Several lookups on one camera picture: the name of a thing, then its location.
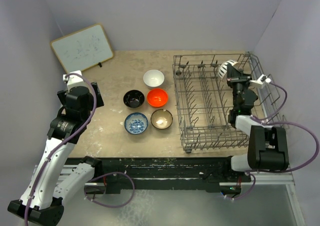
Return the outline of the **white orange rimmed striped bowl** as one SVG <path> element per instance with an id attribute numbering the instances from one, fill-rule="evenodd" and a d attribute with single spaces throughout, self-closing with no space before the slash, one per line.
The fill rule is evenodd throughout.
<path id="1" fill-rule="evenodd" d="M 227 72 L 228 72 L 228 66 L 234 67 L 235 65 L 238 64 L 238 61 L 235 60 L 227 60 L 223 62 L 219 67 L 218 67 L 218 77 L 220 78 L 221 81 L 225 82 L 227 79 Z"/>

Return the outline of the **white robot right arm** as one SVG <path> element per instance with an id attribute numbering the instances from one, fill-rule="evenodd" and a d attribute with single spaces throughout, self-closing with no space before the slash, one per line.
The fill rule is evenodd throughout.
<path id="1" fill-rule="evenodd" d="M 249 88 L 254 85 L 264 87 L 272 80 L 262 74 L 253 80 L 233 65 L 226 66 L 226 83 L 232 89 L 233 108 L 229 111 L 229 124 L 245 133 L 248 138 L 247 153 L 232 156 L 230 165 L 222 169 L 223 178 L 235 181 L 240 172 L 245 171 L 284 171 L 289 166 L 287 135 L 282 127 L 273 127 L 259 121 L 252 115 L 257 94 Z"/>

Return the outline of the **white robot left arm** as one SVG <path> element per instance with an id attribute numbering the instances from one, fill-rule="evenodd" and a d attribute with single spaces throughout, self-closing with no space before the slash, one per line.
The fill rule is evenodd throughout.
<path id="1" fill-rule="evenodd" d="M 29 186 L 20 199 L 12 200 L 8 211 L 26 222 L 57 225 L 64 205 L 87 181 L 97 182 L 103 176 L 102 161 L 85 156 L 62 182 L 61 171 L 80 136 L 86 130 L 94 107 L 104 105 L 99 87 L 92 82 L 92 95 L 84 82 L 69 83 L 68 89 L 57 93 L 62 107 L 50 123 L 44 153 Z"/>

